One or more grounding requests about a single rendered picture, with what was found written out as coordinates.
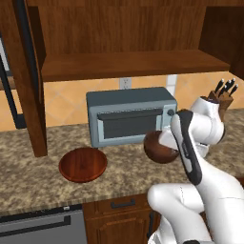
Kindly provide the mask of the white wall plate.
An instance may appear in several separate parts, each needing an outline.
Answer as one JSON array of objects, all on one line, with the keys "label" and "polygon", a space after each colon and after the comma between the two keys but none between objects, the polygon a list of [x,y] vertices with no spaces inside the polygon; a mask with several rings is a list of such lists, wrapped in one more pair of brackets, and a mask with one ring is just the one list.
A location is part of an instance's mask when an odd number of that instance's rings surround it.
[{"label": "white wall plate", "polygon": [[176,74],[170,74],[167,76],[166,89],[172,96],[175,96],[176,83],[177,83]]}]

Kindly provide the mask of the white wall outlet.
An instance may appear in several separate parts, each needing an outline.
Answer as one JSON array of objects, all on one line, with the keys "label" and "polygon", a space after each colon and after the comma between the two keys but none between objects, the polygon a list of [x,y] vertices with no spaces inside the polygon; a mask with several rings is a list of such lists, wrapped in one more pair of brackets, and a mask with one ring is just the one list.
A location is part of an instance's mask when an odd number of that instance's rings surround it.
[{"label": "white wall outlet", "polygon": [[123,77],[119,79],[119,89],[127,90],[132,87],[132,79],[130,77]]}]

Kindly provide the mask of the grey toaster oven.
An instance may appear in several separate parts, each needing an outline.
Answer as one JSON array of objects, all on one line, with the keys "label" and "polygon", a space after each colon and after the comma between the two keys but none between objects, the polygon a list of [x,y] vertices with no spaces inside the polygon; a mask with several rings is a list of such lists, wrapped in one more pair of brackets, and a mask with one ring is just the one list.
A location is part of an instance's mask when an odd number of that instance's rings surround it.
[{"label": "grey toaster oven", "polygon": [[164,87],[90,91],[86,98],[94,148],[140,143],[147,132],[168,127],[177,110]]}]

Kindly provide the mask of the wooden cupboard door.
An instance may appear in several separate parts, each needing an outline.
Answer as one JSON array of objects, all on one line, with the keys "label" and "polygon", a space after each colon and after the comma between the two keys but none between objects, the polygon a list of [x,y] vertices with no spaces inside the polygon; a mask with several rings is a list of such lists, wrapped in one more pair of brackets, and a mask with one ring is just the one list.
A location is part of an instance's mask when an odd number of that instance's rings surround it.
[{"label": "wooden cupboard door", "polygon": [[[117,213],[87,219],[88,244],[148,244],[149,215],[152,210]],[[154,212],[154,232],[159,226],[160,215]]]}]

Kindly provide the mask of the grey dishwasher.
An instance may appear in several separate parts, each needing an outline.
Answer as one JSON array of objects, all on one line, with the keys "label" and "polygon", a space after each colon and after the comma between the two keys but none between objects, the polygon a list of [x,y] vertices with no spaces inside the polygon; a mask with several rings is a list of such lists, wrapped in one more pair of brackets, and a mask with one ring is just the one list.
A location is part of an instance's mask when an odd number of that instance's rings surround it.
[{"label": "grey dishwasher", "polygon": [[82,205],[0,216],[0,244],[87,244]]}]

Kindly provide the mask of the open wooden wall cabinet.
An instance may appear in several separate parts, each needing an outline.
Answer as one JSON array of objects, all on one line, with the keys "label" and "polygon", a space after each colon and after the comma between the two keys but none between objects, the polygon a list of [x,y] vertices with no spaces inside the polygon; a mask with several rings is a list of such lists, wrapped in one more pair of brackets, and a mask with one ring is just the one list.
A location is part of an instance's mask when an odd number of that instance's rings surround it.
[{"label": "open wooden wall cabinet", "polygon": [[27,0],[46,82],[228,71],[199,49],[207,7],[244,0]]}]

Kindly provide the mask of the wooden drawer front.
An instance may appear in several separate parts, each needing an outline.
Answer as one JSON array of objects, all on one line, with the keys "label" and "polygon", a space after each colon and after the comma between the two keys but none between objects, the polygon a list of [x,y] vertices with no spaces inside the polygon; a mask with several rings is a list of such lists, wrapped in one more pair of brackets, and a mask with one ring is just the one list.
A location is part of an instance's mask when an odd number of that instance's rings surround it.
[{"label": "wooden drawer front", "polygon": [[[132,198],[135,199],[134,206],[119,208],[119,209],[111,208],[111,202],[114,202],[115,204],[130,202]],[[149,209],[149,204],[147,201],[147,196],[144,193],[142,193],[142,194],[84,203],[82,205],[82,208],[83,208],[83,213],[85,218],[89,219],[89,218],[94,218],[97,216],[102,216],[107,214],[117,214],[121,212]]]}]

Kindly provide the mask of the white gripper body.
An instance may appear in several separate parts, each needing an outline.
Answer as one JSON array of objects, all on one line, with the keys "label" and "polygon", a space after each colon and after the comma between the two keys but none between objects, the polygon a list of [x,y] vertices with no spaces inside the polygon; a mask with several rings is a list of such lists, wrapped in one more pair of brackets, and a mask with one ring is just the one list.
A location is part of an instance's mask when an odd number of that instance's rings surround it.
[{"label": "white gripper body", "polygon": [[158,137],[158,143],[173,150],[178,150],[176,141],[171,131],[171,127],[165,127],[162,129],[162,132]]}]

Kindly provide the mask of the small brown wooden bowl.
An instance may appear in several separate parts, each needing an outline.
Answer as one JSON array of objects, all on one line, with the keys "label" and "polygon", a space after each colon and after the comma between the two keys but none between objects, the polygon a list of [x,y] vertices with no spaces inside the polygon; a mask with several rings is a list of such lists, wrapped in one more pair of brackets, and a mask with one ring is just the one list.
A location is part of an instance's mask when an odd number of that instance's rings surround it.
[{"label": "small brown wooden bowl", "polygon": [[178,156],[178,150],[162,146],[159,142],[161,131],[148,132],[144,138],[144,152],[153,162],[167,164]]}]

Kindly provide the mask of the wooden cabinet door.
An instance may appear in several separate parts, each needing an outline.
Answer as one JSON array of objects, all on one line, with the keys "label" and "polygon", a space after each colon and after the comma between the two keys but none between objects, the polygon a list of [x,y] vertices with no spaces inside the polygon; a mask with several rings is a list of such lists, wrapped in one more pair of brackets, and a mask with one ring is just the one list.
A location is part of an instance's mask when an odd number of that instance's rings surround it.
[{"label": "wooden cabinet door", "polygon": [[244,7],[207,7],[199,49],[244,80]]},{"label": "wooden cabinet door", "polygon": [[27,0],[12,0],[21,43],[19,95],[27,124],[33,153],[36,157],[48,154],[43,82],[31,33]]}]

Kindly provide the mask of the large brown wooden bowl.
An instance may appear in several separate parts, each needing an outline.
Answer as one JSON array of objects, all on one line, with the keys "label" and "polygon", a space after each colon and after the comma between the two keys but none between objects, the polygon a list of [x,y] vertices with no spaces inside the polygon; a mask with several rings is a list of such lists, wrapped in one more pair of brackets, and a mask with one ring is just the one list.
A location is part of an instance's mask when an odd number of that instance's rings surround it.
[{"label": "large brown wooden bowl", "polygon": [[69,181],[86,183],[99,177],[107,168],[106,155],[85,147],[67,152],[59,162],[59,172]]}]

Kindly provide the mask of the brown wooden knife block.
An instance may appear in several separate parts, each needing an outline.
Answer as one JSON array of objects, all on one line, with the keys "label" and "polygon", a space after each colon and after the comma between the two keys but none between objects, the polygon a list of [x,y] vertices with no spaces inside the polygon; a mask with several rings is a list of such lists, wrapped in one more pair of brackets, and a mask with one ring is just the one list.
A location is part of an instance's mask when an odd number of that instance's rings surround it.
[{"label": "brown wooden knife block", "polygon": [[209,98],[219,104],[219,117],[221,121],[224,121],[225,112],[230,107],[234,99],[229,96],[229,93],[227,91],[224,91],[221,95],[218,95],[218,92],[211,91],[209,94]]}]

